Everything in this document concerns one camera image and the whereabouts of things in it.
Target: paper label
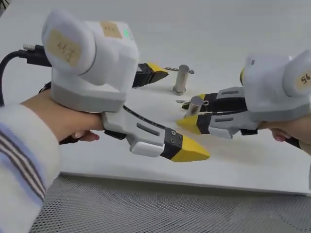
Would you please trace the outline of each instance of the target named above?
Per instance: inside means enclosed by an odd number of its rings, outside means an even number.
[[[46,49],[71,67],[77,66],[81,56],[81,46],[55,29],[50,32]]]
[[[122,39],[122,35],[117,24],[112,22],[101,22],[101,26],[106,37]]]
[[[299,91],[303,91],[311,86],[311,71],[298,76],[296,78],[296,87]]]

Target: mesh floor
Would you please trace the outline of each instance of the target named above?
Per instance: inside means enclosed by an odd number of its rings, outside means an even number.
[[[311,199],[61,175],[31,233],[311,233]]]

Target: human hand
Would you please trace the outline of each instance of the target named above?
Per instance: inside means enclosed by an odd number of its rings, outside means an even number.
[[[46,90],[21,103],[36,113],[52,130],[58,141],[72,135],[82,141],[98,140],[90,130],[103,130],[100,114],[84,113],[63,107],[50,97]]]
[[[292,121],[263,122],[259,129],[270,129],[276,141],[283,142],[294,137],[311,144],[311,114]]]

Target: white sweater sleeve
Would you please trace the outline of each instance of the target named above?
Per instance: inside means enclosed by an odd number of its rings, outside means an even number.
[[[28,233],[60,172],[59,144],[22,105],[0,109],[0,233]]]

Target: green indicator light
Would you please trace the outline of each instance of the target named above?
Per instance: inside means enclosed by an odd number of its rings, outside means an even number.
[[[129,37],[129,36],[130,36],[127,29],[124,30],[124,35],[125,35],[126,37]]]

